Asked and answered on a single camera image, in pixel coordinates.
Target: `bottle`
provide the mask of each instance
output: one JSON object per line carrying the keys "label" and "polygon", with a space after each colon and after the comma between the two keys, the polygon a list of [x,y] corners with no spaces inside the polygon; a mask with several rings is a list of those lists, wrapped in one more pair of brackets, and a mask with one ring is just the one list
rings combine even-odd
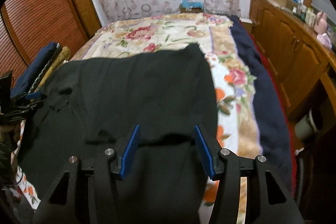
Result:
{"label": "bottle", "polygon": [[296,10],[296,15],[298,15],[299,17],[301,17],[301,9],[301,4],[299,4]]}
{"label": "bottle", "polygon": [[302,5],[302,10],[301,10],[301,20],[305,22],[306,19],[306,12],[307,12],[307,6]]}
{"label": "bottle", "polygon": [[312,8],[308,8],[308,9],[307,9],[305,22],[306,22],[308,25],[310,25],[310,22],[312,21],[313,13],[314,13],[314,11],[313,11]]}
{"label": "bottle", "polygon": [[314,13],[312,13],[312,15],[310,17],[309,27],[313,28],[315,26],[315,22],[316,22],[316,15]]}

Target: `floral bedspread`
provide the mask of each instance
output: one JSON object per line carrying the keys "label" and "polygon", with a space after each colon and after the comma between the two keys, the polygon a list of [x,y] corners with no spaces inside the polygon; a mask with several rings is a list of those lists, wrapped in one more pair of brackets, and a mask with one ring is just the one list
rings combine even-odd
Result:
{"label": "floral bedspread", "polygon": [[[202,13],[117,21],[100,29],[73,60],[124,58],[141,52],[179,50],[198,43],[211,68],[216,91],[217,140],[223,148],[254,159],[261,153],[252,106],[255,77],[237,55],[230,32],[232,24],[225,16]],[[246,186],[246,178],[242,178],[237,223],[245,221]],[[201,223],[209,222],[217,189],[218,181],[208,180],[199,208]]]}

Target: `gray bucket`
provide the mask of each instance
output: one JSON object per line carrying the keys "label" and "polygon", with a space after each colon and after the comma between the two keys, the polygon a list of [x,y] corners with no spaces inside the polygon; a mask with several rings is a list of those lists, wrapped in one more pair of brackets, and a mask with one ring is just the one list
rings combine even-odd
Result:
{"label": "gray bucket", "polygon": [[323,128],[323,118],[318,109],[311,108],[300,122],[295,126],[295,135],[304,141],[316,133],[320,133]]}

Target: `silver bolt head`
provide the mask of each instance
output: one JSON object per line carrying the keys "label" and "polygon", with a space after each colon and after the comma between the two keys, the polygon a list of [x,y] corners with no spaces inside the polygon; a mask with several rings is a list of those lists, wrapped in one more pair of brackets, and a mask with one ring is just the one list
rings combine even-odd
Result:
{"label": "silver bolt head", "polygon": [[260,162],[265,162],[265,161],[266,161],[266,157],[263,156],[263,155],[259,155],[259,156],[257,157],[257,159],[258,159]]}
{"label": "silver bolt head", "polygon": [[69,159],[68,159],[68,161],[70,162],[70,163],[74,163],[74,162],[76,162],[78,160],[78,158],[76,157],[76,156],[71,156]]}
{"label": "silver bolt head", "polygon": [[104,153],[105,153],[105,155],[109,156],[109,155],[112,155],[114,153],[114,150],[112,148],[108,148],[108,149],[105,150]]}
{"label": "silver bolt head", "polygon": [[230,154],[230,150],[226,149],[226,148],[223,148],[221,149],[220,153],[224,156],[227,156]]}

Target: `wooden cabinet door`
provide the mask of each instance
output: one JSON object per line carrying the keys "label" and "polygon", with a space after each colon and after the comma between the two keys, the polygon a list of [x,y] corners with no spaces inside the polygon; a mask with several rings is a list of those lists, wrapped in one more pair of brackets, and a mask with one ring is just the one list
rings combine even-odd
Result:
{"label": "wooden cabinet door", "polygon": [[327,67],[327,60],[315,43],[311,37],[303,35],[294,46],[294,61],[280,84],[287,113],[308,95]]}
{"label": "wooden cabinet door", "polygon": [[294,47],[300,39],[300,31],[287,18],[280,16],[273,27],[275,36],[268,42],[270,67],[278,83],[282,83],[294,61]]}
{"label": "wooden cabinet door", "polygon": [[260,0],[251,0],[250,19],[252,19],[254,22],[257,22],[259,12],[260,12]]}
{"label": "wooden cabinet door", "polygon": [[262,8],[262,18],[260,25],[260,32],[258,36],[258,40],[256,43],[261,48],[263,53],[268,57],[270,51],[272,51],[272,43],[274,38],[275,25],[277,23],[277,19],[275,16],[274,7],[270,7],[270,5],[265,5]]}

